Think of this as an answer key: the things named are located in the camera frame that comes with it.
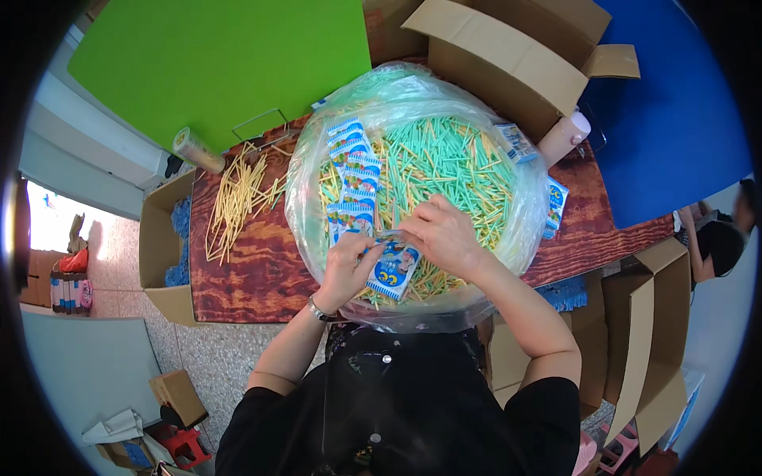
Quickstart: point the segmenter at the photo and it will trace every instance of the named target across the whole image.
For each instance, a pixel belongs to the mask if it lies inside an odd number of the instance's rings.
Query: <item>wood grain surface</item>
[[[294,131],[278,148],[293,152],[298,131],[308,116],[291,121]],[[264,134],[264,144],[283,133],[278,127]],[[242,145],[226,155],[235,156]],[[561,229],[551,240],[542,240],[529,270],[521,279],[536,287],[586,273],[636,253],[673,234],[672,215],[630,228],[614,227],[608,194],[590,145],[584,155],[576,149],[550,169],[549,175],[569,189]],[[289,156],[272,148],[267,151],[269,187],[288,168]],[[248,161],[257,158],[251,154]],[[190,212],[190,287],[199,322],[288,322],[317,290],[296,249],[296,242],[283,214],[280,198],[269,214],[249,219],[230,253],[230,262],[207,263],[204,247],[207,223],[214,206],[219,176],[196,172]]]
[[[277,147],[293,152],[296,140],[309,116],[291,121],[290,138]],[[265,144],[283,134],[277,127],[257,139]],[[242,145],[230,149],[235,157]],[[267,147],[267,172],[263,189],[288,169],[290,157]],[[247,157],[253,163],[256,153]],[[268,214],[249,219],[230,252],[230,262],[207,263],[204,242],[207,224],[219,189],[220,177],[196,171],[193,202],[190,210],[190,289],[196,320],[199,322],[288,322],[318,289],[296,249],[296,242],[283,214],[283,197]]]
[[[540,242],[537,255],[521,279],[532,287],[553,283],[594,270],[642,251],[674,233],[672,215],[631,226],[614,227],[604,179],[590,143],[584,156],[571,151],[548,175],[569,189],[561,229]]]

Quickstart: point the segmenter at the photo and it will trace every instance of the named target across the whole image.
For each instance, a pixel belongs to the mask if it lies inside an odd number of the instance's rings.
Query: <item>blue board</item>
[[[580,101],[608,138],[596,159],[616,227],[663,216],[750,174],[738,108],[691,20],[668,0],[597,3],[613,16],[601,43],[634,44],[642,78],[593,79]]]

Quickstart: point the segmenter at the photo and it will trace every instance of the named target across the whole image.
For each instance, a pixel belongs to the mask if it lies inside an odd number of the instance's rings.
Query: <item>wristwatch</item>
[[[309,311],[311,313],[313,313],[315,315],[315,317],[317,317],[321,321],[325,321],[325,322],[328,322],[328,319],[336,319],[336,318],[338,318],[338,316],[335,313],[334,314],[326,314],[323,311],[321,311],[320,309],[318,309],[318,306],[315,305],[315,301],[312,300],[313,296],[314,296],[314,294],[312,296],[310,296],[309,299],[307,299],[307,308],[309,309]]]

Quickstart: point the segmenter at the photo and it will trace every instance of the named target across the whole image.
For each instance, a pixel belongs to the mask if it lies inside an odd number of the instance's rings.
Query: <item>black hair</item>
[[[759,210],[759,195],[757,192],[757,185],[750,178],[745,178],[744,180],[738,182],[738,184],[741,185],[741,195],[744,196],[746,203],[749,205],[749,208],[751,208],[751,211],[754,212],[754,223],[751,225],[751,229],[753,230],[754,227],[757,226],[757,211]]]

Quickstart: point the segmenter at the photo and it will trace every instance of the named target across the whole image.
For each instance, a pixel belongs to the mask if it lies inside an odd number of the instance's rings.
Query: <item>woman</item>
[[[705,202],[698,203],[696,212],[690,206],[677,212],[683,223],[677,239],[688,248],[694,283],[724,276],[744,252],[757,221],[757,188],[748,178],[739,184],[732,216],[710,209]]]
[[[329,337],[328,362],[304,376],[324,314],[365,287],[384,249],[344,233],[328,252],[320,290],[251,373],[219,444],[218,475],[572,473],[581,356],[564,321],[479,247],[470,217],[444,196],[419,204],[399,228],[495,304],[531,357],[519,392],[499,407],[479,372],[474,330],[383,334],[352,325]]]

